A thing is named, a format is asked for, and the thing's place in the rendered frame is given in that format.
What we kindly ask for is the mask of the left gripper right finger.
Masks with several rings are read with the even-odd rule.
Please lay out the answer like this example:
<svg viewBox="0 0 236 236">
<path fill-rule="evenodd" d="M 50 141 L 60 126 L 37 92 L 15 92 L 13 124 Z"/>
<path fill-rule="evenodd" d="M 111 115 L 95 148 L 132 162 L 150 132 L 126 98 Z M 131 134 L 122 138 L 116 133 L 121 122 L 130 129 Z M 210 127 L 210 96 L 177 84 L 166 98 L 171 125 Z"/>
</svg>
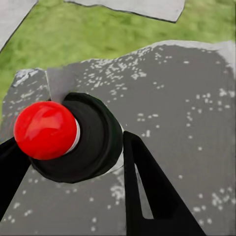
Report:
<svg viewBox="0 0 236 236">
<path fill-rule="evenodd" d="M 127 236 L 206 236 L 143 140 L 129 131 L 123 159 Z M 154 219 L 143 217 L 135 164 Z"/>
</svg>

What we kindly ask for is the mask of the insectifuge atomizer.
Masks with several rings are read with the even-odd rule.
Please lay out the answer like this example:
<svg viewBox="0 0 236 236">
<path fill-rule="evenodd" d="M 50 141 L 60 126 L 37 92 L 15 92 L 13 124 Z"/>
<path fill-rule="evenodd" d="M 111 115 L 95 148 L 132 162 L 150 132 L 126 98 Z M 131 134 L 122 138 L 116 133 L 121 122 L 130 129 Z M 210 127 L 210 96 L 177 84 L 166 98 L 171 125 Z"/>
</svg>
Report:
<svg viewBox="0 0 236 236">
<path fill-rule="evenodd" d="M 14 125 L 15 141 L 43 177 L 77 183 L 124 166 L 123 128 L 102 100 L 70 92 L 78 75 L 45 70 L 51 99 L 24 108 Z"/>
</svg>

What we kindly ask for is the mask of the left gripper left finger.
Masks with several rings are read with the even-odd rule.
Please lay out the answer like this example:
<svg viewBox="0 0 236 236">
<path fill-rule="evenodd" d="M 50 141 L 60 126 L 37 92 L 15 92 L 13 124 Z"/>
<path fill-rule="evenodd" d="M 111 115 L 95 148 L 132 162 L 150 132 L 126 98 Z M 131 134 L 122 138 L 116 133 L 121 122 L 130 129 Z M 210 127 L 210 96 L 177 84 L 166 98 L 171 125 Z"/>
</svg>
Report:
<svg viewBox="0 0 236 236">
<path fill-rule="evenodd" d="M 30 165 L 15 137 L 0 144 L 0 222 Z"/>
</svg>

